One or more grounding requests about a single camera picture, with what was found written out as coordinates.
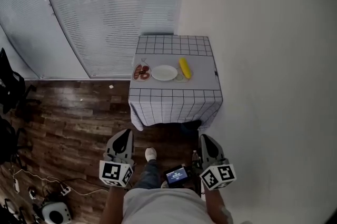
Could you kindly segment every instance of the person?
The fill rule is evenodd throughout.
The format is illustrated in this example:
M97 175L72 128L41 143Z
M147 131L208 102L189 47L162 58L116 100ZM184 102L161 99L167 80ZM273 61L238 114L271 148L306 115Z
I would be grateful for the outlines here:
M146 149L145 158L141 178L127 194L123 188L111 187L100 224L232 223L219 190L204 187L205 203L191 189L161 188L156 150Z

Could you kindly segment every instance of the sneaker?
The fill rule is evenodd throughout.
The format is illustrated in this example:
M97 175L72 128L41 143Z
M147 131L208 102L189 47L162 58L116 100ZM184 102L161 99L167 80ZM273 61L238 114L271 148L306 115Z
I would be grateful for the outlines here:
M160 188L169 188L169 184L167 183L166 180L162 183Z
M157 152L153 147L149 147L145 151L145 158L147 162L149 162L151 159L157 159Z

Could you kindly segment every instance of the display screen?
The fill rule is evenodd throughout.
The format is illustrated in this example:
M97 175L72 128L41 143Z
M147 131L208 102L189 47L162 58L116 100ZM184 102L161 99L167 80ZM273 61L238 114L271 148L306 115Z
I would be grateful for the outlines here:
M184 167L182 167L176 171L166 174L166 177L167 177L168 183L172 184L172 183L178 182L179 180L187 178L187 173Z

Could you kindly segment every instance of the small plate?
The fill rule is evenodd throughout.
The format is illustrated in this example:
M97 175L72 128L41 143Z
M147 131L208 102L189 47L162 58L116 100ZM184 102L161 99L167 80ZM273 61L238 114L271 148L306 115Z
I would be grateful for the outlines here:
M159 65L152 69L151 74L157 80L169 81L177 76L178 71L170 65Z

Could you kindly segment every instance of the grid-patterned tablecloth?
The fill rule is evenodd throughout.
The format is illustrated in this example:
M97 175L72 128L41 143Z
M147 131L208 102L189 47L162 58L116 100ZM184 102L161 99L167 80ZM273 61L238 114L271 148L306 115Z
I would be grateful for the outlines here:
M190 80L183 77L179 67L182 55L193 73ZM149 73L155 66L171 65L179 74L168 82L152 76L147 78L148 75L144 80L135 79L137 76L133 75L129 104L132 123L138 130L143 130L143 125L197 119L202 121L200 130L211 124L222 103L222 95L207 37L141 36L134 58L134 73L139 64L148 66L145 69L149 69Z

